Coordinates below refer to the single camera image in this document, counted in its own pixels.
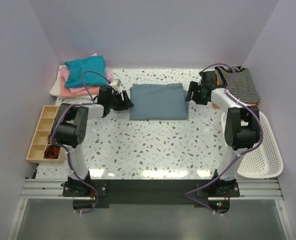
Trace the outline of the grey-blue t-shirt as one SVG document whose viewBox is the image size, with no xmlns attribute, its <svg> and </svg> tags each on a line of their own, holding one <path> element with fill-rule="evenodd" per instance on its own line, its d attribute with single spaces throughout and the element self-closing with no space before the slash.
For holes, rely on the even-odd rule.
<svg viewBox="0 0 296 240">
<path fill-rule="evenodd" d="M 187 120 L 188 110 L 182 83 L 133 84 L 130 88 L 129 119 L 145 120 Z"/>
</svg>

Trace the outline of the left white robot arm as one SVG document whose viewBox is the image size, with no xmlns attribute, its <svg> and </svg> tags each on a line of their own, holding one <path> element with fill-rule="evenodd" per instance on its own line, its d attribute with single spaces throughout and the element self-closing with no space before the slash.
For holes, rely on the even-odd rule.
<svg viewBox="0 0 296 240">
<path fill-rule="evenodd" d="M 62 103 L 59 106 L 50 132 L 50 141 L 65 150 L 70 168 L 67 180 L 69 184 L 81 182 L 90 185 L 90 172 L 83 153 L 88 121 L 105 118 L 111 110 L 125 111 L 133 106 L 126 90 L 118 91 L 110 85 L 101 87 L 99 94 L 89 103 Z"/>
</svg>

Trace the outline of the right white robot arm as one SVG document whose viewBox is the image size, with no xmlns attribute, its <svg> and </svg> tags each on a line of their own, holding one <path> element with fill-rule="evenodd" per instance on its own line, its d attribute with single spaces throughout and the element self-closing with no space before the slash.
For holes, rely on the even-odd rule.
<svg viewBox="0 0 296 240">
<path fill-rule="evenodd" d="M 200 81 L 189 84 L 186 101 L 197 105 L 216 104 L 225 113 L 224 140 L 226 150 L 210 182 L 198 187 L 208 195 L 225 195 L 235 187 L 238 169 L 244 156 L 263 140 L 260 111 L 234 97 L 224 85 L 217 83 L 214 71 L 201 71 Z"/>
</svg>

